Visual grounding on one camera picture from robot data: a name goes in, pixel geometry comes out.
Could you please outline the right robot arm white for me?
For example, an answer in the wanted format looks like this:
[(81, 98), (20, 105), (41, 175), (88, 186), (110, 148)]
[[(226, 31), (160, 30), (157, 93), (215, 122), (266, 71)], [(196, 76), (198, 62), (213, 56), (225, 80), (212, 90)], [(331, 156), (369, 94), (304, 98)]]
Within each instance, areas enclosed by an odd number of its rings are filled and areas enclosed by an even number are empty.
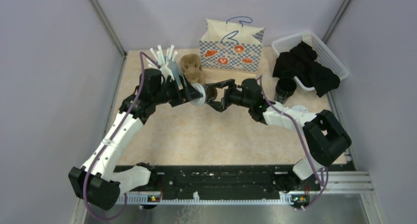
[(289, 186), (301, 191), (308, 178), (328, 168), (351, 145), (352, 140), (336, 116), (329, 110), (319, 113), (301, 112), (270, 101), (261, 80), (245, 79), (237, 85), (229, 79), (204, 86), (206, 103), (218, 112), (236, 105), (248, 109), (253, 120), (265, 125), (279, 126), (295, 131), (305, 156), (292, 168)]

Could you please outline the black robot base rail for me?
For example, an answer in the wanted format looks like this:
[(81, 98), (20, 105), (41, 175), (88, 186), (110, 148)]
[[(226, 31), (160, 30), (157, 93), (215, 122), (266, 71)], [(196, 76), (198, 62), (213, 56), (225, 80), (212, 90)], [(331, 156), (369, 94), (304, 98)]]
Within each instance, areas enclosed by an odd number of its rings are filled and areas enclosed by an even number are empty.
[(300, 180), (291, 165), (155, 166), (149, 183), (134, 192), (162, 193), (163, 200), (272, 200), (290, 192), (319, 191), (311, 176)]

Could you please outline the stack of black cups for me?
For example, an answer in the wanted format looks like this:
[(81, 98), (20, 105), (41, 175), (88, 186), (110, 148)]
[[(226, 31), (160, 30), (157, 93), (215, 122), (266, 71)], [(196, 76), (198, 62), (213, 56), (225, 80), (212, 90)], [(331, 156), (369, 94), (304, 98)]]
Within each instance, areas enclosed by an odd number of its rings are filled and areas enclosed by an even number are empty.
[(285, 104), (294, 94), (297, 83), (292, 78), (280, 78), (275, 86), (274, 101)]

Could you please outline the checkered paper takeout bag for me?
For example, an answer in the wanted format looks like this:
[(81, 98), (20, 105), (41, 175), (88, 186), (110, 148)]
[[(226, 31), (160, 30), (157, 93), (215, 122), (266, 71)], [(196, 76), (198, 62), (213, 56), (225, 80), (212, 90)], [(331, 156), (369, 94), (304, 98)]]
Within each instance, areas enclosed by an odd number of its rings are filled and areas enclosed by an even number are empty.
[(247, 16), (206, 19), (207, 29), (199, 40), (202, 67), (256, 73), (265, 28), (252, 27), (252, 22)]

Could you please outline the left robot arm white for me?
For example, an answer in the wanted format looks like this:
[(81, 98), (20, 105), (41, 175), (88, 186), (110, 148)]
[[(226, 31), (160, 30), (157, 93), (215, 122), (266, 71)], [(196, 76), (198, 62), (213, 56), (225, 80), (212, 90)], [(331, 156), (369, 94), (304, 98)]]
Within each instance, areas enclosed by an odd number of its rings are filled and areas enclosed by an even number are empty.
[(115, 168), (134, 135), (146, 124), (156, 107), (170, 104), (176, 107), (192, 101), (204, 101), (206, 90), (201, 84), (191, 84), (184, 76), (178, 83), (171, 75), (158, 69), (145, 69), (139, 85), (125, 98), (113, 126), (94, 153), (69, 172), (69, 180), (78, 198), (86, 205), (105, 211), (112, 208), (120, 195), (137, 187), (152, 191), (158, 179), (152, 166), (139, 163), (132, 168), (115, 172)]

